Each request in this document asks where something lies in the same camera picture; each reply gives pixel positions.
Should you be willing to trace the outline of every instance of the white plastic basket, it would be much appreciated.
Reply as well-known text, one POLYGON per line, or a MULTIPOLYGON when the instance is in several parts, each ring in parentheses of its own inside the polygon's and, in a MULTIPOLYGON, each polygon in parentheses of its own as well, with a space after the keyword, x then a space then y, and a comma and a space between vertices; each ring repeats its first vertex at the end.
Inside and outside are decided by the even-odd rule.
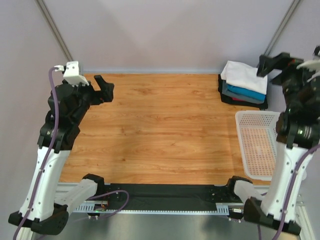
POLYGON ((252 178, 271 181, 277 158, 274 111, 238 111, 235 114, 244 173, 252 178))

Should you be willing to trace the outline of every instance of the wood grain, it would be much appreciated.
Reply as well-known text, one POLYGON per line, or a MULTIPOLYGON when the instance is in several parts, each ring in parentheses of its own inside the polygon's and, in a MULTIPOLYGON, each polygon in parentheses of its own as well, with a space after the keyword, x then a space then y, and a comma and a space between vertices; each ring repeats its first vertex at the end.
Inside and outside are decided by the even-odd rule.
POLYGON ((134 184, 218 185, 245 177, 235 114, 256 108, 222 103, 217 75, 102 76, 114 83, 114 100, 85 115, 61 182, 87 173, 134 184))

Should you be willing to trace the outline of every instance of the blue folded cloth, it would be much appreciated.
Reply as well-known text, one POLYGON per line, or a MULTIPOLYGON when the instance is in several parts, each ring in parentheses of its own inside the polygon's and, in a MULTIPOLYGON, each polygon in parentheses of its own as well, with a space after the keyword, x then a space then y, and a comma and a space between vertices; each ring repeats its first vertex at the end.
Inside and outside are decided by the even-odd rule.
POLYGON ((227 89, 235 94, 241 94, 253 99, 257 99, 259 101, 264 101, 266 98, 266 95, 256 92, 256 91, 252 91, 252 90, 248 90, 246 88, 242 88, 242 87, 238 87, 238 86, 232 86, 230 84, 226 85, 227 89))

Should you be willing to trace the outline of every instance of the black folded cloth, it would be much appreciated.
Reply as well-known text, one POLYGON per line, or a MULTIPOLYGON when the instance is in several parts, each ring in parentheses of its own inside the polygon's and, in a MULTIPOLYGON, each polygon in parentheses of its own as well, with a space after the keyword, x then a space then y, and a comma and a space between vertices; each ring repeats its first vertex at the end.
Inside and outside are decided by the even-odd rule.
POLYGON ((248 106, 248 107, 254 107, 254 108, 259 108, 260 110, 266 110, 268 108, 268 101, 267 101, 267 97, 265 97, 265 100, 263 103, 261 104, 256 104, 256 103, 252 103, 252 102, 248 102, 248 101, 237 101, 237 100, 233 100, 231 97, 222 94, 222 85, 223 85, 223 80, 221 79, 221 76, 219 74, 218 76, 218 91, 220 93, 220 98, 221 98, 221 102, 226 103, 226 104, 231 104, 231 105, 239 105, 239 106, 248 106))

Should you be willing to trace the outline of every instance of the stack of folded clothes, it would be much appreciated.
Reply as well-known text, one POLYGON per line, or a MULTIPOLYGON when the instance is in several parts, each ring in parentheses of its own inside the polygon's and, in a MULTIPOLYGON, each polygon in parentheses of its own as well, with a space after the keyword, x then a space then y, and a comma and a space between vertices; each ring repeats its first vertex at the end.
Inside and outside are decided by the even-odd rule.
POLYGON ((232 105, 267 109, 268 79, 257 76, 257 68, 242 62, 228 61, 219 75, 221 101, 232 105))

